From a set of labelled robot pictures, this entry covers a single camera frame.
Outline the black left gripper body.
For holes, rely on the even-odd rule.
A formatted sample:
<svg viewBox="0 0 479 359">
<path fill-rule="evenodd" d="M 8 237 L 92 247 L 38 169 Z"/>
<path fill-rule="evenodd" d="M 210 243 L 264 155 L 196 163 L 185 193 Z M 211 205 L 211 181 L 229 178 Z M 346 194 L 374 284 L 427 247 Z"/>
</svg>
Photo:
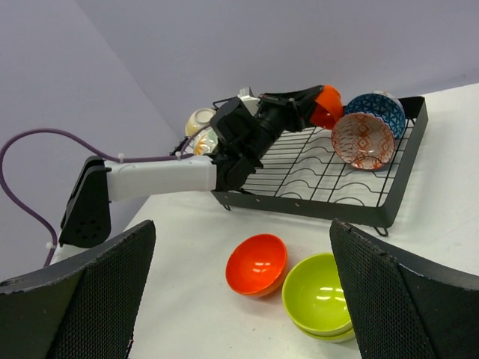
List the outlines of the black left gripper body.
<svg viewBox="0 0 479 359">
<path fill-rule="evenodd" d="M 303 130 L 299 103 L 264 95 L 256 114 L 239 98 L 226 102 L 210 121 L 218 145 L 210 156 L 216 166 L 216 191 L 240 189 L 262 168 L 261 159 L 286 130 Z"/>
</svg>

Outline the lime green bowl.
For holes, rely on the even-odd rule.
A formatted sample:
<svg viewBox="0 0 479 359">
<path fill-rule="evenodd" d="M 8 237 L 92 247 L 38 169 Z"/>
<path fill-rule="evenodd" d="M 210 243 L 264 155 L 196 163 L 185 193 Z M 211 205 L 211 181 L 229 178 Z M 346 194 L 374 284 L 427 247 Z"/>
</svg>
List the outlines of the lime green bowl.
<svg viewBox="0 0 479 359">
<path fill-rule="evenodd" d="M 314 338 L 316 340 L 322 340 L 322 341 L 326 341 L 326 342 L 329 342 L 329 343 L 344 343 L 346 341 L 349 341 L 349 340 L 352 340 L 356 337 L 356 334 L 354 332 L 354 329 L 351 328 L 349 329 L 348 331 L 345 331 L 341 334 L 337 334 L 337 335 L 332 335 L 332 336 L 324 336 L 324 335 L 319 335 L 319 334 L 313 334 L 309 331 L 306 331 L 302 328 L 300 328 L 298 325 L 296 325 L 296 327 L 305 335 L 311 337 L 311 338 Z"/>
<path fill-rule="evenodd" d="M 284 280 L 281 298 L 292 322 L 313 334 L 332 336 L 353 327 L 331 253 L 297 263 Z"/>
</svg>

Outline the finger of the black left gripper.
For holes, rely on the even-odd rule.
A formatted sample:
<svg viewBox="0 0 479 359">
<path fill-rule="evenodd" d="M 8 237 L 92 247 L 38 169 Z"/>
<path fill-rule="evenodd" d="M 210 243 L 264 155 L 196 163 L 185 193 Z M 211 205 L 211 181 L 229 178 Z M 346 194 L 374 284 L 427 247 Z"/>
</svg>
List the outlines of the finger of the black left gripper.
<svg viewBox="0 0 479 359">
<path fill-rule="evenodd" d="M 283 93 L 263 93 L 262 99 L 292 100 L 294 108 L 299 113 L 304 123 L 310 123 L 316 111 L 317 98 L 323 92 L 324 85 L 317 85 L 304 90 L 289 91 Z"/>
</svg>

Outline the orange bowl front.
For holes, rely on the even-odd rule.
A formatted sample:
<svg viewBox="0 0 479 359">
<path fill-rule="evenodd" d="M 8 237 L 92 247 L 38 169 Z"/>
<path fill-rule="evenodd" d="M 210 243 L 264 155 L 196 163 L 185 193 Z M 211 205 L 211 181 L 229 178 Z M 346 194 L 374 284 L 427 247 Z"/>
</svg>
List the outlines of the orange bowl front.
<svg viewBox="0 0 479 359">
<path fill-rule="evenodd" d="M 239 244 L 228 258 L 225 279 L 237 294 L 264 297 L 276 291 L 287 275 L 288 251 L 277 236 L 261 233 Z"/>
</svg>

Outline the white floral bowl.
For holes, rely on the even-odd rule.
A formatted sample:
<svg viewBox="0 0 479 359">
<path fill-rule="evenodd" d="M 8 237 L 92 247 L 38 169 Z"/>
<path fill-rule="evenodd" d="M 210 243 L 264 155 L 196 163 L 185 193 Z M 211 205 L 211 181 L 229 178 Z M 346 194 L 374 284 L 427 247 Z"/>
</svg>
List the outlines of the white floral bowl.
<svg viewBox="0 0 479 359">
<path fill-rule="evenodd" d="M 214 151 L 218 144 L 218 137 L 211 128 L 202 130 L 193 141 L 193 153 L 196 156 Z"/>
</svg>

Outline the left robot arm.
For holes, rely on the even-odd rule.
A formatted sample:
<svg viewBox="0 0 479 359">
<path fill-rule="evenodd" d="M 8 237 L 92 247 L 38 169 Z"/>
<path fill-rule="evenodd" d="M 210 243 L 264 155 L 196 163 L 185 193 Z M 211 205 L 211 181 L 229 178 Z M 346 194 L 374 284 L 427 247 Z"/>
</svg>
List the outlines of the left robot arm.
<svg viewBox="0 0 479 359">
<path fill-rule="evenodd" d="M 96 247 L 111 233 L 112 202 L 185 191 L 239 190 L 262 168 L 261 159 L 284 131 L 302 131 L 318 107 L 325 86 L 253 96 L 249 88 L 224 101 L 210 120 L 218 137 L 204 155 L 160 159 L 85 162 L 61 222 L 60 238 L 50 246 L 49 263 Z"/>
</svg>

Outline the blue patterned bowl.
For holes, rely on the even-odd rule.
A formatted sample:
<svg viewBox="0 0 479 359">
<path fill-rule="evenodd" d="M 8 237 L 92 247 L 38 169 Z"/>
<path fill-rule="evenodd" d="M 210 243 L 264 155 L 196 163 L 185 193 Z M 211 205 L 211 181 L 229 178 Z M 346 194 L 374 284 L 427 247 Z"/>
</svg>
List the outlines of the blue patterned bowl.
<svg viewBox="0 0 479 359">
<path fill-rule="evenodd" d="M 389 93 L 374 91 L 354 97 L 344 107 L 344 114 L 364 112 L 380 117 L 392 131 L 394 138 L 400 139 L 406 130 L 406 114 L 398 98 Z"/>
</svg>

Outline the lime green bowl front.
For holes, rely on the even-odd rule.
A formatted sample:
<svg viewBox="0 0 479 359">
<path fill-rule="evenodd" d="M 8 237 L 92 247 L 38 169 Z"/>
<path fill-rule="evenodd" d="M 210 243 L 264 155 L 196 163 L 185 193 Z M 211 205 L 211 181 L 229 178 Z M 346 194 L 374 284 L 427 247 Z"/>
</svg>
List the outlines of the lime green bowl front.
<svg viewBox="0 0 479 359">
<path fill-rule="evenodd" d="M 281 298 L 292 322 L 313 334 L 332 336 L 353 327 L 331 253 L 297 263 L 284 280 Z"/>
</svg>

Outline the orange bowl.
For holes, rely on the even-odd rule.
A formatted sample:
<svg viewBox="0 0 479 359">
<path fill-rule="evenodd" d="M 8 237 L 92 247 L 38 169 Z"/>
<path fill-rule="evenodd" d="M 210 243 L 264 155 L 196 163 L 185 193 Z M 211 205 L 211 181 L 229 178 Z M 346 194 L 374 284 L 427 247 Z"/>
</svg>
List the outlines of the orange bowl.
<svg viewBox="0 0 479 359">
<path fill-rule="evenodd" d="M 311 115 L 311 123 L 332 130 L 344 115 L 341 94 L 331 85 L 324 85 L 315 103 L 316 108 Z"/>
<path fill-rule="evenodd" d="M 264 297 L 276 291 L 287 275 L 288 251 L 277 236 L 261 233 L 239 244 L 228 258 L 225 279 L 237 294 Z"/>
</svg>

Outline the red patterned bowl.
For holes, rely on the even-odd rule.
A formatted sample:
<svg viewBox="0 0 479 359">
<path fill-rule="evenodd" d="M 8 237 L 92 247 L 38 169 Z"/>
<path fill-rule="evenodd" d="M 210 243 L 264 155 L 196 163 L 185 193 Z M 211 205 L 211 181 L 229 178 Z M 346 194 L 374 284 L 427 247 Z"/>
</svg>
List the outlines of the red patterned bowl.
<svg viewBox="0 0 479 359">
<path fill-rule="evenodd" d="M 343 116 L 331 133 L 336 155 L 348 165 L 367 171 L 386 166 L 395 150 L 394 134 L 380 117 L 357 112 Z"/>
</svg>

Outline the yellow checkered white bowl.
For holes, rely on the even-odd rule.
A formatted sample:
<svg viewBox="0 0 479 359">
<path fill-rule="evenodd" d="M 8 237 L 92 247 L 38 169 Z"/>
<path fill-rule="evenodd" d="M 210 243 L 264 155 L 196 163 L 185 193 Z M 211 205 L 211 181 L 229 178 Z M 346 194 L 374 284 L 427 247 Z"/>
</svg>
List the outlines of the yellow checkered white bowl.
<svg viewBox="0 0 479 359">
<path fill-rule="evenodd" d="M 194 111 L 185 125 L 186 136 L 191 137 L 199 129 L 207 126 L 215 113 L 216 111 L 212 108 L 199 108 L 198 110 Z"/>
</svg>

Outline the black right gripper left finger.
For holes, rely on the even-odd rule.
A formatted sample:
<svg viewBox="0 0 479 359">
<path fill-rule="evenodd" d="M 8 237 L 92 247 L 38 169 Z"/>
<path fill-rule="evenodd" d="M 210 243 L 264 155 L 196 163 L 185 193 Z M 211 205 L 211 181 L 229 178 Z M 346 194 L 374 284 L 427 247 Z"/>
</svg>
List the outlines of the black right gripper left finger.
<svg viewBox="0 0 479 359">
<path fill-rule="evenodd" d="M 151 220 L 1 282 L 2 358 L 127 358 L 156 243 Z"/>
</svg>

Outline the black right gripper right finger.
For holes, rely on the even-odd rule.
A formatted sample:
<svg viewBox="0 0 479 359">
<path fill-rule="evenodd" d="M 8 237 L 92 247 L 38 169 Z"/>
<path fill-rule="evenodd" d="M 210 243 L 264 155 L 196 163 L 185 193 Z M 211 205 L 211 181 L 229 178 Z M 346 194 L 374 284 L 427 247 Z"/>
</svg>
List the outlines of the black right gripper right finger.
<svg viewBox="0 0 479 359">
<path fill-rule="evenodd" d="M 329 235 L 362 358 L 478 357 L 478 276 L 338 219 Z"/>
</svg>

